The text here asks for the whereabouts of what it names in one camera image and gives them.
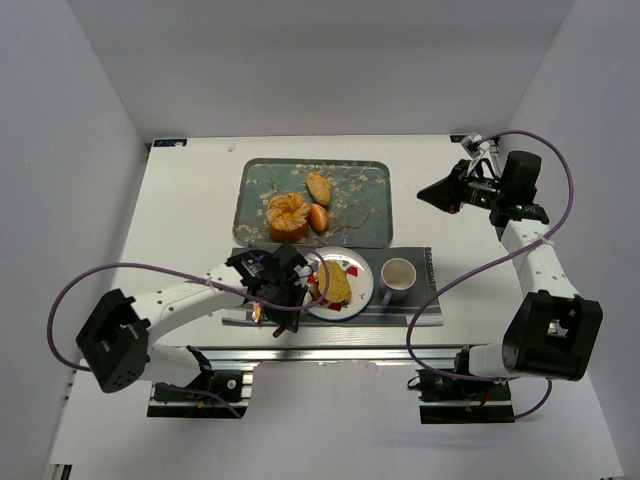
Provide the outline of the sliced bread piece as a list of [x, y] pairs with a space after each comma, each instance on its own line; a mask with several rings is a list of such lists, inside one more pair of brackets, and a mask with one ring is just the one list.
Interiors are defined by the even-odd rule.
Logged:
[[329, 303], [344, 303], [351, 299], [352, 290], [345, 271], [333, 260], [321, 264], [315, 273], [318, 291]]

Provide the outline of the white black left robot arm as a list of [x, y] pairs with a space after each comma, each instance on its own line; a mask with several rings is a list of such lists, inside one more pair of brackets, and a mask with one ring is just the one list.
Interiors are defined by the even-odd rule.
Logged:
[[148, 294], [104, 294], [76, 337], [88, 368], [105, 393], [144, 380], [204, 395], [214, 371], [195, 347], [164, 345], [168, 333], [219, 310], [261, 308], [280, 330], [294, 332], [310, 308], [303, 277], [322, 265], [318, 254], [291, 244], [229, 257], [202, 277], [178, 273], [180, 283]]

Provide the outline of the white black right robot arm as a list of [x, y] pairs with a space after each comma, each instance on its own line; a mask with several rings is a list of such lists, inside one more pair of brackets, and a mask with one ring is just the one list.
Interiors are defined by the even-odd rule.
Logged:
[[535, 154], [512, 151], [502, 175], [491, 179], [461, 160], [446, 178], [417, 194], [450, 214], [465, 204], [488, 210], [523, 295], [501, 342], [470, 346], [457, 355], [455, 372], [467, 380], [536, 376], [579, 381], [586, 372], [603, 311], [572, 285], [548, 237], [549, 218], [535, 202], [541, 163]]

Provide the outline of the oval bread roll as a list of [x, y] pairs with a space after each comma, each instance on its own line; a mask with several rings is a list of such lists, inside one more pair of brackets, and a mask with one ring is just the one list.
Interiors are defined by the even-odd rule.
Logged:
[[317, 204], [323, 207], [327, 207], [330, 204], [331, 185], [325, 177], [319, 173], [310, 172], [306, 176], [306, 186]]

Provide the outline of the iridescent fork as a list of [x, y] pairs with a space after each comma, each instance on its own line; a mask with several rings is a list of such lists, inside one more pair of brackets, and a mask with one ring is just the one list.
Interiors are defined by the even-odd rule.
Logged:
[[251, 318], [256, 325], [261, 325], [265, 319], [264, 306], [260, 303], [253, 303]]

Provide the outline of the strawberry pattern white plate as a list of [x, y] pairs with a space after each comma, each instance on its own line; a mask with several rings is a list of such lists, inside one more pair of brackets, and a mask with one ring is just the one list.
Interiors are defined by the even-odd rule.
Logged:
[[329, 297], [323, 303], [310, 308], [307, 313], [322, 321], [345, 322], [362, 313], [372, 299], [374, 275], [367, 261], [355, 250], [343, 247], [323, 247], [317, 250], [330, 271], [337, 265], [343, 274], [339, 277], [339, 286], [347, 284], [351, 295], [342, 302], [330, 302]]

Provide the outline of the peeled orange mandarin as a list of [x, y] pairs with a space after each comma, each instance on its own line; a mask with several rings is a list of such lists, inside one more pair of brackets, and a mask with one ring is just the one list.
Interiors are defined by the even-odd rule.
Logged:
[[310, 204], [295, 192], [274, 196], [267, 208], [266, 222], [272, 237], [280, 242], [300, 241], [309, 228]]

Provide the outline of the small round bun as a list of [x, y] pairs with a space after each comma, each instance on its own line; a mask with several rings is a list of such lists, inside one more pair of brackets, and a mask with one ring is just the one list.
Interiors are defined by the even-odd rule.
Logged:
[[319, 204], [311, 204], [308, 222], [316, 232], [325, 232], [329, 227], [329, 215], [327, 210]]

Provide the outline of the lavender mug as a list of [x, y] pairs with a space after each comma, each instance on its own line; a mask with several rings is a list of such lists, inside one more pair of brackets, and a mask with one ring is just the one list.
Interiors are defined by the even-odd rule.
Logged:
[[382, 291], [381, 306], [403, 300], [415, 285], [417, 272], [414, 265], [404, 258], [392, 258], [384, 263], [380, 273]]

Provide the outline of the floral teal serving tray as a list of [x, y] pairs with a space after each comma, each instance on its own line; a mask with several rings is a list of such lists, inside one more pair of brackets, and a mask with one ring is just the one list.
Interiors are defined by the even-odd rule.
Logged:
[[290, 192], [312, 197], [306, 185], [309, 173], [317, 173], [331, 186], [326, 208], [328, 230], [309, 229], [303, 244], [347, 248], [385, 248], [393, 238], [391, 176], [378, 161], [255, 158], [248, 161], [232, 226], [236, 242], [257, 246], [275, 241], [266, 222], [272, 197]]

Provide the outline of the blue label left corner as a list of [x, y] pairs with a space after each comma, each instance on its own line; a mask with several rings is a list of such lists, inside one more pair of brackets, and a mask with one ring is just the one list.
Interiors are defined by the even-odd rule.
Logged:
[[155, 139], [153, 142], [154, 148], [176, 148], [184, 147], [186, 145], [186, 139]]

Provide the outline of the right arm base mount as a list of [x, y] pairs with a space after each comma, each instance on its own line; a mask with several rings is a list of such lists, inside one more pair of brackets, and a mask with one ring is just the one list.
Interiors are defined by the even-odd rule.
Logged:
[[515, 422], [506, 384], [455, 380], [421, 369], [407, 381], [407, 388], [419, 394], [423, 425]]

